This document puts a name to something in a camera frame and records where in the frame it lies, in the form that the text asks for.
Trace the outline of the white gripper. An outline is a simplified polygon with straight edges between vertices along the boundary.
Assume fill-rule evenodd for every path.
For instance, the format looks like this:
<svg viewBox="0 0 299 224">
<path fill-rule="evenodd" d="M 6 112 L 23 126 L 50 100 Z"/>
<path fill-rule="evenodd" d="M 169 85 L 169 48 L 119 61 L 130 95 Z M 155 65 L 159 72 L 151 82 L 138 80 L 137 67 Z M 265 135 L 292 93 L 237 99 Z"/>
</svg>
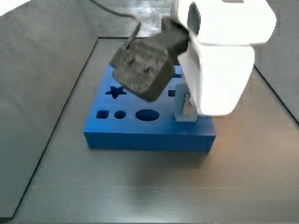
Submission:
<svg viewBox="0 0 299 224">
<path fill-rule="evenodd" d="M 182 113 L 194 116 L 198 110 L 205 116 L 230 114 L 249 83 L 256 62 L 254 48 L 189 45 L 178 60 L 191 92 L 185 95 Z"/>
</svg>

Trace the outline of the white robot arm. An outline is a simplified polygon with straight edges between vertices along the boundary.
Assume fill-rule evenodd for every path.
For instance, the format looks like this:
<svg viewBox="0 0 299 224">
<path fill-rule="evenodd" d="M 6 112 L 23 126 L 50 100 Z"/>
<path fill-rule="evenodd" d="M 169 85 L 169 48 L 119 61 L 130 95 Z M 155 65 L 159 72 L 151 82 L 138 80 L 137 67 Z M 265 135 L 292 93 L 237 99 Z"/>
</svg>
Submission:
<svg viewBox="0 0 299 224">
<path fill-rule="evenodd" d="M 198 114 L 236 109 L 256 64 L 256 49 L 272 38 L 277 15 L 268 0 L 173 0 L 171 19 L 189 31 L 178 56 Z"/>
</svg>

